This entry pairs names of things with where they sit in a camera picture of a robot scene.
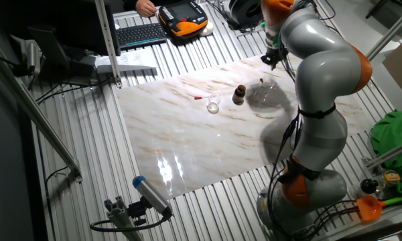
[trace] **small jar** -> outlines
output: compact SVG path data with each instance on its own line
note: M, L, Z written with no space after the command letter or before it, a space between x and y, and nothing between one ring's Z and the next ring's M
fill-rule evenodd
M394 185L397 185L400 182L401 177L396 171L387 170L384 173L373 177L373 180L378 181L377 190L375 192L378 194Z
M360 184L351 186L348 192L353 198L359 199L376 192L378 185L377 180L367 178L361 181Z
M232 96L232 101L235 104L242 104L244 102L244 96L246 95L246 86L239 85Z

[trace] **computer monitor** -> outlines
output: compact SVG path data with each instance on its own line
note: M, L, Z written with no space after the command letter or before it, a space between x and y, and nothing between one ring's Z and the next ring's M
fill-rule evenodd
M119 56L108 1L105 9ZM46 57L40 80L90 84L95 79L95 58L84 51L108 55L94 0L0 0L0 26L8 34L37 42Z

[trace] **metal grating floor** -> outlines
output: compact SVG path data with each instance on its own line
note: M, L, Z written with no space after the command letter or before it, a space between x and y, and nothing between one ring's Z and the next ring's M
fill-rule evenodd
M124 87L143 84L176 76L186 72L209 68L263 54L266 51L265 33L262 31L241 35L225 27L212 8L203 5L215 28L214 34L200 37L184 46L176 47L169 41L149 46L155 54L157 71L121 72ZM134 13L115 15L115 23L121 27L155 23ZM35 86L34 98L46 93L51 86ZM62 85L63 90L75 88ZM68 146L82 168L84 181L74 183L67 179L68 171L51 178L52 219L57 240L126 240L118 233L91 232L89 224L106 219L103 201L121 195L126 204L137 202L139 193L132 179L139 175L131 149L131 140L117 104L114 84L85 88L55 96L41 104L42 111ZM374 82L358 92L356 98L374 125L387 112L393 110L390 102ZM37 138L33 126L39 170L44 160L45 173L65 167L64 162L40 135ZM348 184L369 177L360 164L361 157L374 157L369 145L369 134L360 133L348 138L343 153L329 168L341 173ZM142 231L145 240L268 240L270 231L260 223L255 208L257 194L269 183L269 170L261 167L236 177L203 187L170 200L175 217L156 228ZM46 205L45 187L42 184L44 208L50 240L54 240L52 225ZM390 209L382 219L402 212ZM149 210L147 222L159 220L155 211ZM336 240L345 231L362 229L356 214L342 216L326 225L316 240L329 237Z

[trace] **green cloth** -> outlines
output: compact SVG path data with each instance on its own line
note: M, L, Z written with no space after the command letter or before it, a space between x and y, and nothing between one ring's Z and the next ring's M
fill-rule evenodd
M371 141L378 156L402 145L402 111L386 114L385 118L374 126ZM401 176L396 190L402 194L402 155L385 162L385 167L396 171Z

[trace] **marble surface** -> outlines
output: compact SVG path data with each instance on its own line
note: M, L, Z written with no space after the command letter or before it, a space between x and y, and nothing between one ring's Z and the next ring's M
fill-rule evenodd
M301 61L290 60L295 69ZM257 56L118 90L140 174L172 198L271 163L297 112L294 84L278 67ZM231 100L239 84L247 87L242 105ZM217 114L208 100L194 100L211 94L220 95ZM371 128L353 96L336 107L349 135ZM286 145L283 157L290 153Z

